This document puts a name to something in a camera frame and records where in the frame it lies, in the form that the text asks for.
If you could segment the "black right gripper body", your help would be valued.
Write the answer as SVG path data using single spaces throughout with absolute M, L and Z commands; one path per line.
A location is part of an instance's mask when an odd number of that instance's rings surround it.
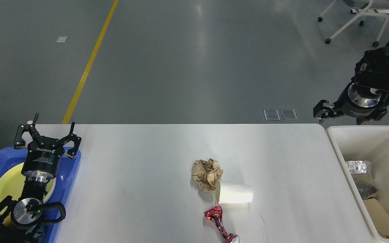
M 387 110 L 387 97 L 388 95 L 379 89 L 349 83 L 334 102 L 334 111 L 342 111 L 354 118 L 366 117 L 374 110 Z

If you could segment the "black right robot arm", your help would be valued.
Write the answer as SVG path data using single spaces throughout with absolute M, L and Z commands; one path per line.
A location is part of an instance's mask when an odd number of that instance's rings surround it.
M 313 117 L 323 123 L 329 118 L 354 117 L 361 125 L 381 120 L 389 106 L 389 41 L 384 47 L 365 51 L 356 63 L 355 75 L 334 103 L 320 100 Z

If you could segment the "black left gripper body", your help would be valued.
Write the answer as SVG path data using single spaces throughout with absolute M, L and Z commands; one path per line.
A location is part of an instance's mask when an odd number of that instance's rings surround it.
M 57 175 L 65 149 L 62 145 L 52 142 L 42 147 L 39 145 L 41 143 L 37 141 L 28 144 L 28 153 L 21 173 L 27 178 L 42 176 L 46 180 L 52 180 Z

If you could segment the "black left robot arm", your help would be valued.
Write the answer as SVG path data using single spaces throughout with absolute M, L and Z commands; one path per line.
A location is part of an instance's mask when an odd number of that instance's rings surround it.
M 25 181 L 17 200 L 8 195 L 0 202 L 0 243 L 38 243 L 42 226 L 66 217 L 62 202 L 44 203 L 46 187 L 56 178 L 61 158 L 76 157 L 82 139 L 74 133 L 74 122 L 65 137 L 42 136 L 36 129 L 38 117 L 37 113 L 31 124 L 20 124 L 16 132 L 13 148 L 27 149 L 21 170 Z

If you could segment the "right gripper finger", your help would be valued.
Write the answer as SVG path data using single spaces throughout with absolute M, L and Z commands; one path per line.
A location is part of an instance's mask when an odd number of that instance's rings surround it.
M 323 123 L 326 119 L 345 116 L 344 112 L 334 111 L 335 105 L 330 104 L 328 100 L 320 100 L 313 108 L 313 117 L 319 123 Z
M 374 110 L 366 117 L 356 118 L 356 125 L 362 125 L 364 122 L 368 122 L 370 120 L 381 120 L 387 113 L 387 110 Z

